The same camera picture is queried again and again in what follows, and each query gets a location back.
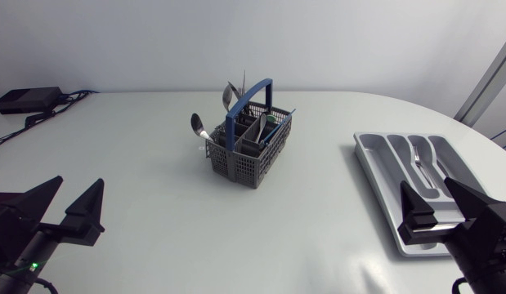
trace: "gray plastic basket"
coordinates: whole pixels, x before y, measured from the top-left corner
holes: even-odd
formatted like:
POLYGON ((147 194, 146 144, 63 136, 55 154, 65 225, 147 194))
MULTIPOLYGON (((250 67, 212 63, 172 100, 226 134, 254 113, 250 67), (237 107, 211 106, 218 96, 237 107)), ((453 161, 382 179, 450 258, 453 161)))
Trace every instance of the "gray plastic basket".
POLYGON ((272 107, 272 79, 266 78, 256 84, 233 106, 226 121, 210 134, 214 142, 205 141, 206 157, 211 158, 213 170, 231 181, 256 189, 284 148, 291 130, 291 114, 272 107), (266 103, 250 102, 264 87, 266 103), (266 123, 260 143, 256 143, 259 118, 263 113, 273 115, 275 121, 266 123))

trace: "silver spoon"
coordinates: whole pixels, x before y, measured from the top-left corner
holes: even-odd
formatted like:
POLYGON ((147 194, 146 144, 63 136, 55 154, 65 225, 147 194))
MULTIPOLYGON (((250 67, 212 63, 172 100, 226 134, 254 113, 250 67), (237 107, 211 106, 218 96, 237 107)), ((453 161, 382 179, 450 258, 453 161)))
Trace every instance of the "silver spoon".
POLYGON ((214 142, 213 138, 211 138, 209 134, 204 130, 204 125, 202 124, 202 120, 198 114, 193 114, 190 117, 190 125, 193 127, 193 131, 195 131, 195 134, 197 136, 214 142))
POLYGON ((256 137, 257 143, 260 141, 260 135, 262 134, 264 127, 266 127, 266 114, 260 115, 260 132, 258 133, 258 136, 256 137))
POLYGON ((231 103, 232 99, 233 99, 233 92, 231 90, 231 85, 227 85, 222 95, 223 107, 226 108, 227 112, 229 112, 229 104, 231 103))

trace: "fork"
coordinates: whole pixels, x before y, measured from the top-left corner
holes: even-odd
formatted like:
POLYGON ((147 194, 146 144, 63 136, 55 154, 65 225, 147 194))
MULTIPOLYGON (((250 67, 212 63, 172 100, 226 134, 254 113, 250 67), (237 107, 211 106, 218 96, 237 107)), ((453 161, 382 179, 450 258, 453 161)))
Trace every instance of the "fork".
MULTIPOLYGON (((242 82, 242 87, 238 87, 238 100, 245 95, 245 70, 244 70, 244 81, 242 82)), ((244 107, 244 113, 254 115, 253 111, 246 105, 244 107)))
POLYGON ((245 70, 244 70, 244 81, 242 82, 242 87, 238 88, 238 93, 240 96, 243 96, 245 94, 245 70))
POLYGON ((414 151, 414 164, 416 164, 416 167, 422 172, 422 175, 425 177, 425 180, 427 180, 427 183, 431 186, 431 188, 436 188, 436 185, 434 184, 434 181, 428 174, 428 172, 425 170, 425 168, 422 166, 422 162, 419 159, 419 153, 418 153, 418 147, 413 145, 413 151, 414 151))

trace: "blue handle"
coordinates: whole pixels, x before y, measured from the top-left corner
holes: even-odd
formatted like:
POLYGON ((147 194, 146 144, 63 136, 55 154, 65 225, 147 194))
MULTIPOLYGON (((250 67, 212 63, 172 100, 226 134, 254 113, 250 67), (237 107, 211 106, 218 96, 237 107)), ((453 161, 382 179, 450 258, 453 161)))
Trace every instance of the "blue handle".
POLYGON ((229 151, 235 150, 235 118, 238 116, 240 111, 247 105, 247 103, 253 98, 254 94, 258 93, 261 89, 266 88, 266 107, 271 112, 272 107, 272 78, 266 78, 263 81, 254 85, 250 88, 235 106, 229 110, 226 115, 226 149, 229 151))

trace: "white table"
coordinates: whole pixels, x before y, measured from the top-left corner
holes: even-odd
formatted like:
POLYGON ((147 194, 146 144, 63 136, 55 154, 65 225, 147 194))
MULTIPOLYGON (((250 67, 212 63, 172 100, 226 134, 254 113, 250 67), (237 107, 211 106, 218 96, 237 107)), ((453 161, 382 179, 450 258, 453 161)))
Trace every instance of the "white table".
MULTIPOLYGON (((64 183, 43 221, 105 180, 94 247, 61 244, 40 275, 60 293, 447 293, 449 258, 399 255, 354 154, 355 131, 439 133, 506 201, 506 152, 442 114, 353 92, 277 92, 296 108, 258 189, 212 171, 190 128, 212 130, 220 92, 98 94, 0 147, 0 191, 64 183)), ((263 101, 264 94, 255 100, 263 101)), ((0 136, 25 114, 0 115, 0 136)), ((32 293, 47 293, 33 286, 32 293)))

